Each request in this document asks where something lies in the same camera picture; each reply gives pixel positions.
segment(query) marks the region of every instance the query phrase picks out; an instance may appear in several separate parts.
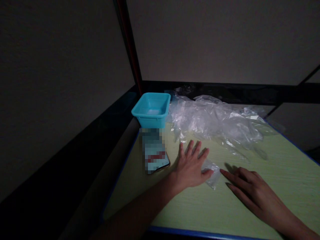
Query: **table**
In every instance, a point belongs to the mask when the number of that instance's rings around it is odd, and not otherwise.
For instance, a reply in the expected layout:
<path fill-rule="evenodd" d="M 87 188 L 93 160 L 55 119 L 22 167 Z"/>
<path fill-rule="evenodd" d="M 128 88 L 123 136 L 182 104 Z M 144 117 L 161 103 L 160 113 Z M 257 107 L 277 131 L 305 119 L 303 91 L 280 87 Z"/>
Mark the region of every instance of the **table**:
<path fill-rule="evenodd" d="M 170 125 L 166 125 L 165 131 L 171 166 L 146 175 L 141 146 L 135 141 L 102 213 L 104 220 L 172 171 L 179 143 L 173 142 Z M 210 148 L 208 159 L 220 168 L 242 166 L 257 171 L 287 207 L 319 234 L 320 168 L 317 163 L 280 134 L 266 136 L 259 145 L 268 154 L 268 160 L 247 151 L 251 163 L 245 163 L 217 142 L 202 141 L 202 147 Z M 227 180 L 221 176 L 216 190 L 205 183 L 184 190 L 158 214 L 149 230 L 217 239 L 282 239 L 277 231 L 254 216 L 225 182 Z"/>

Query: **fingernail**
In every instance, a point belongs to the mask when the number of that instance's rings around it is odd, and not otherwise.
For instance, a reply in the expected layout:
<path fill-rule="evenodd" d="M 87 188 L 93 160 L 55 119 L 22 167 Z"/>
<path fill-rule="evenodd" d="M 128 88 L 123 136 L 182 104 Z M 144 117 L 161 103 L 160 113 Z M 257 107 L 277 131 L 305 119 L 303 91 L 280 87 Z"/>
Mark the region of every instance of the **fingernail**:
<path fill-rule="evenodd" d="M 233 190 L 234 189 L 234 187 L 233 187 L 233 185 L 232 184 L 230 184 L 230 183 L 226 183 L 226 185 L 228 186 L 228 188 L 230 188 L 231 190 Z"/>

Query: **blue plastic basket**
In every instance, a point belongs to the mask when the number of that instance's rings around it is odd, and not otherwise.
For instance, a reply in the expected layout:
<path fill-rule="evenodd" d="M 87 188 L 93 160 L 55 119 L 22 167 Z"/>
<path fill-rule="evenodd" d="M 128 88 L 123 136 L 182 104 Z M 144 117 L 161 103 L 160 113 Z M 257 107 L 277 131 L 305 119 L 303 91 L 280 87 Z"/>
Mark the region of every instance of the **blue plastic basket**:
<path fill-rule="evenodd" d="M 142 128 L 165 128 L 171 95 L 145 93 L 132 109 Z"/>

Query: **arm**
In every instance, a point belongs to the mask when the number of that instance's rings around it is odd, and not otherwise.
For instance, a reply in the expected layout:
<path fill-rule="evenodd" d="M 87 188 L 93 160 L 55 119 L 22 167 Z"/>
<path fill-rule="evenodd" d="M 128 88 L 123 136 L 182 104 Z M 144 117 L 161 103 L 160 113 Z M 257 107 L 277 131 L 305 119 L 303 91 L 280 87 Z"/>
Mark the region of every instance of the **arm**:
<path fill-rule="evenodd" d="M 209 154 L 209 149 L 198 158 L 200 148 L 201 142 L 192 154 L 191 141 L 185 154 L 181 143 L 177 168 L 103 223 L 91 236 L 91 240 L 140 238 L 174 196 L 187 187 L 198 186 L 210 178 L 213 171 L 201 173 L 201 166 Z"/>
<path fill-rule="evenodd" d="M 257 172 L 241 167 L 234 174 L 222 169 L 220 172 L 234 184 L 228 184 L 234 195 L 263 222 L 289 239 L 320 240 L 319 235 L 284 205 Z"/>

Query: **clear plastic bag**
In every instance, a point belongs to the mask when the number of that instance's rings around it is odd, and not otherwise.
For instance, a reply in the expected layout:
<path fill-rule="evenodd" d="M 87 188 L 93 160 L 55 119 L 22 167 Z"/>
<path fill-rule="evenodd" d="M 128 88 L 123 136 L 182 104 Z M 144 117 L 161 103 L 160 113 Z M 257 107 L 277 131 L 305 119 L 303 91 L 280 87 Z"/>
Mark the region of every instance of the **clear plastic bag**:
<path fill-rule="evenodd" d="M 231 105 L 208 95 L 194 99 L 180 95 L 172 99 L 167 121 L 172 122 L 175 142 L 186 143 L 186 136 L 191 134 L 200 140 L 216 139 L 221 146 L 248 163 L 250 161 L 242 153 L 243 149 L 267 160 L 267 154 L 257 143 L 264 136 L 277 134 L 277 131 L 255 112 L 261 112 L 261 109 L 233 109 Z"/>
<path fill-rule="evenodd" d="M 208 184 L 209 187 L 215 190 L 221 175 L 220 168 L 216 164 L 212 163 L 210 160 L 206 159 L 201 167 L 201 172 L 204 173 L 207 170 L 213 170 L 213 174 L 206 181 L 206 184 Z"/>

